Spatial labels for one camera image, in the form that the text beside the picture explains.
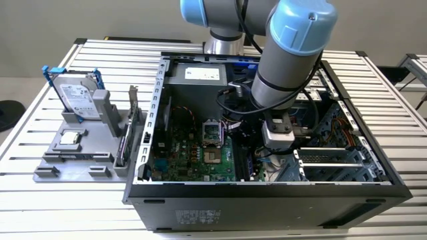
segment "blue joint cap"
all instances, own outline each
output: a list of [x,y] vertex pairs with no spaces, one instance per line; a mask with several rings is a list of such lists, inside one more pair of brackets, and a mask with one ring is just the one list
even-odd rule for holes
[[337,12],[327,0],[280,0],[269,20],[273,41],[297,56],[317,54],[329,41]]
[[42,71],[42,73],[46,73],[46,72],[49,71],[49,66],[48,66],[48,65],[44,65],[44,66],[41,67],[41,71]]
[[203,0],[180,0],[180,14],[188,23],[208,27]]
[[50,71],[48,71],[50,74],[64,74],[67,72],[67,69],[64,67],[52,67]]

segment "connector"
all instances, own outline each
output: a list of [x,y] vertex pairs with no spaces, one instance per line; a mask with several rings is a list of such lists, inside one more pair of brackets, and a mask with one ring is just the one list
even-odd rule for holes
[[305,138],[313,134],[313,131],[311,129],[308,129],[307,127],[300,127],[300,126],[293,126],[292,131],[293,131],[293,136],[296,138]]

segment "robotic arm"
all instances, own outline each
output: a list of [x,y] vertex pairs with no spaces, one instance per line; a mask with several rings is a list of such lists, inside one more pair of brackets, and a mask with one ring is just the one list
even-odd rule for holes
[[180,12],[187,22],[211,27],[223,44],[244,29],[265,36],[251,94],[264,108],[289,108],[329,41],[335,7],[327,0],[180,0]]

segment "wire bundle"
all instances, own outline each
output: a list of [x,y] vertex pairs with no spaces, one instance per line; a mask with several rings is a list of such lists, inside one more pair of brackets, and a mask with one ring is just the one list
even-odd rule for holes
[[347,122],[345,119],[339,118],[339,117],[332,118],[332,121],[331,121],[331,133],[329,133],[327,139],[323,141],[324,144],[328,143],[328,141],[331,140],[331,138],[332,138],[332,136],[333,136],[333,133],[335,133],[335,127],[333,127],[335,125],[333,125],[333,124],[335,124],[335,123],[339,124],[339,128],[340,128],[341,133],[343,133],[343,135],[344,135],[344,137],[345,137],[345,139],[347,139],[348,145],[349,145],[349,146],[356,146],[355,140],[353,140],[353,138],[351,137],[351,134],[349,134],[348,130],[343,128],[344,125],[348,125],[348,122]]
[[187,112],[189,113],[191,118],[192,118],[192,126],[193,126],[193,129],[196,129],[196,119],[195,119],[193,112],[192,112],[185,106],[176,106],[176,107],[172,108],[172,111],[175,111],[176,109],[184,109],[184,110],[187,110]]

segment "colored wires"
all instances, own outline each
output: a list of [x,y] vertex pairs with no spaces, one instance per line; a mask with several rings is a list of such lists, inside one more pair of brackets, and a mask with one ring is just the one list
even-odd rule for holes
[[239,122],[237,120],[228,119],[224,115],[221,116],[221,118],[225,119],[227,122],[231,122],[231,123],[237,123]]
[[175,111],[176,109],[184,109],[184,110],[187,110],[187,112],[189,113],[191,118],[192,118],[192,126],[193,126],[193,129],[196,130],[196,119],[195,119],[193,112],[192,112],[185,106],[176,106],[176,107],[172,108],[172,111]]
[[323,143],[327,144],[335,134],[335,123],[337,123],[337,125],[339,125],[339,128],[340,128],[341,133],[345,137],[348,145],[356,146],[355,140],[353,140],[348,130],[344,129],[344,126],[348,125],[348,122],[345,119],[339,118],[339,117],[332,118],[332,120],[331,120],[331,133],[329,133],[328,137],[325,138],[325,140],[323,141]]

